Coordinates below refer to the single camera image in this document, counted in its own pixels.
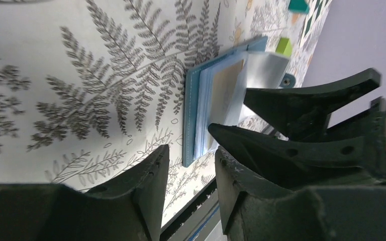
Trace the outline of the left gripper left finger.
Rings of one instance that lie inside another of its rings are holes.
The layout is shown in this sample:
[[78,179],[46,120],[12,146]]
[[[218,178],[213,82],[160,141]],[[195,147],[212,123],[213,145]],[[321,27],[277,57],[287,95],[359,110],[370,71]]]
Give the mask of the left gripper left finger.
[[159,240],[169,146],[86,193],[0,184],[0,240]]

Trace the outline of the blue card holder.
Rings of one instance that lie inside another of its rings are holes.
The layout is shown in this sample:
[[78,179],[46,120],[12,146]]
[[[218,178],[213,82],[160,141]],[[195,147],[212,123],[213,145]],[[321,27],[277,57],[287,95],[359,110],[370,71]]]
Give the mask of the blue card holder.
[[237,125],[249,110],[243,106],[247,88],[292,88],[296,78],[287,72],[292,54],[289,38],[280,38],[267,52],[266,36],[255,38],[198,64],[187,72],[183,111],[182,165],[217,148],[208,132],[211,123]]

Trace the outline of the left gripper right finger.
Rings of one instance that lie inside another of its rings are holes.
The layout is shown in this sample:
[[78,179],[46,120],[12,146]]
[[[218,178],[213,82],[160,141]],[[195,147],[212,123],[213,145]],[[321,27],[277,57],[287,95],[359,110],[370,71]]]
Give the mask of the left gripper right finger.
[[386,240],[386,186],[284,189],[215,154],[223,233],[228,240]]

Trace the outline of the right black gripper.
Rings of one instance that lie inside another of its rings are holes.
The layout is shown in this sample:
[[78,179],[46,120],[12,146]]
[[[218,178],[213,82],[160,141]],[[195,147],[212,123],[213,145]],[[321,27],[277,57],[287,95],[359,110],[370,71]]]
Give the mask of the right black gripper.
[[[288,138],[322,136],[332,112],[380,87],[381,74],[368,68],[311,87],[248,88],[244,104]],[[359,175],[386,185],[386,99],[326,131],[331,142],[283,141],[265,134],[210,124],[209,133],[240,164],[279,186],[303,186]]]

